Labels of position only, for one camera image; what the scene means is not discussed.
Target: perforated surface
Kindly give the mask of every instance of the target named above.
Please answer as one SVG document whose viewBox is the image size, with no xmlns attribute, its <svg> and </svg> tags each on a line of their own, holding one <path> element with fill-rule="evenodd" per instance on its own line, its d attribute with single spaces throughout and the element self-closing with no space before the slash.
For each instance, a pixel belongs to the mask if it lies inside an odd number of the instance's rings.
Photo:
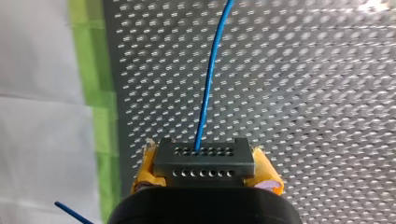
<svg viewBox="0 0 396 224">
<path fill-rule="evenodd" d="M 192 141 L 225 1 L 106 0 L 123 192 L 146 138 Z M 396 3 L 236 1 L 205 141 L 264 146 L 306 223 L 396 220 Z"/>
</svg>

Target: black object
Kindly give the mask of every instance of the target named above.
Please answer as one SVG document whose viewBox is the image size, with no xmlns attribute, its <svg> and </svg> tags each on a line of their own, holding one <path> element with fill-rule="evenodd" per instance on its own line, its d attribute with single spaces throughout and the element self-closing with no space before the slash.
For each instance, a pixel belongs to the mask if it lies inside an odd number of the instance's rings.
<svg viewBox="0 0 396 224">
<path fill-rule="evenodd" d="M 300 224 L 282 197 L 254 188 L 142 189 L 121 202 L 108 224 Z"/>
<path fill-rule="evenodd" d="M 254 176 L 254 160 L 246 138 L 234 143 L 173 143 L 163 138 L 157 149 L 153 173 L 168 187 L 241 187 Z"/>
</svg>

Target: blue wire end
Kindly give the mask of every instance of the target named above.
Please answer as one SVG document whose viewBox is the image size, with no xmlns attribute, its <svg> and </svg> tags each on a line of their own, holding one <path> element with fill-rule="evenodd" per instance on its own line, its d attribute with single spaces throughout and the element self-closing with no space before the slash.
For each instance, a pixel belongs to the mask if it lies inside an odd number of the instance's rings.
<svg viewBox="0 0 396 224">
<path fill-rule="evenodd" d="M 221 40 L 225 22 L 227 21 L 227 17 L 230 14 L 231 8 L 233 7 L 233 1 L 234 0 L 227 1 L 227 4 L 225 5 L 225 8 L 220 17 L 218 30 L 216 31 L 215 34 L 215 39 L 213 40 L 212 50 L 210 52 L 210 58 L 209 58 L 209 66 L 207 67 L 207 72 L 206 72 L 204 100 L 202 101 L 198 129 L 195 135 L 195 143 L 194 143 L 195 151 L 199 151 L 199 149 L 201 148 L 202 134 L 204 132 L 204 126 L 206 122 L 207 106 L 209 105 L 210 87 L 212 85 L 213 71 L 215 70 L 215 62 L 216 62 L 216 57 L 218 55 L 219 42 Z"/>
<path fill-rule="evenodd" d="M 55 202 L 55 205 L 57 207 L 59 207 L 60 209 L 64 210 L 64 212 L 66 212 L 67 214 L 69 214 L 71 217 L 77 219 L 78 221 L 80 221 L 83 224 L 93 224 L 92 222 L 90 222 L 87 218 L 82 217 L 80 214 L 78 214 L 77 212 L 73 211 L 71 208 L 67 207 L 66 205 L 60 203 L 60 202 Z"/>
</svg>

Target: white wall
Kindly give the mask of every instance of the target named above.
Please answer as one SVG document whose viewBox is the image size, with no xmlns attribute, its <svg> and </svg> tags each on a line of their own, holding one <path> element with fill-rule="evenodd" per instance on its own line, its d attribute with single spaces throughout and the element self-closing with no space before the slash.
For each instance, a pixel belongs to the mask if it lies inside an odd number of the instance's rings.
<svg viewBox="0 0 396 224">
<path fill-rule="evenodd" d="M 101 223 L 66 0 L 0 1 L 0 223 Z"/>
</svg>

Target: green tape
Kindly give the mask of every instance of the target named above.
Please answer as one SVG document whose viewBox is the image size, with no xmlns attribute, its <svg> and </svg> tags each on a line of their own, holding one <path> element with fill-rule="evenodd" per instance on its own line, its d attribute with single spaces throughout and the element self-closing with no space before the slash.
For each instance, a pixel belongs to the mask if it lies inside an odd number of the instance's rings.
<svg viewBox="0 0 396 224">
<path fill-rule="evenodd" d="M 101 0 L 69 0 L 69 14 L 86 105 L 93 114 L 102 220 L 120 201 L 117 105 L 107 55 Z"/>
</svg>

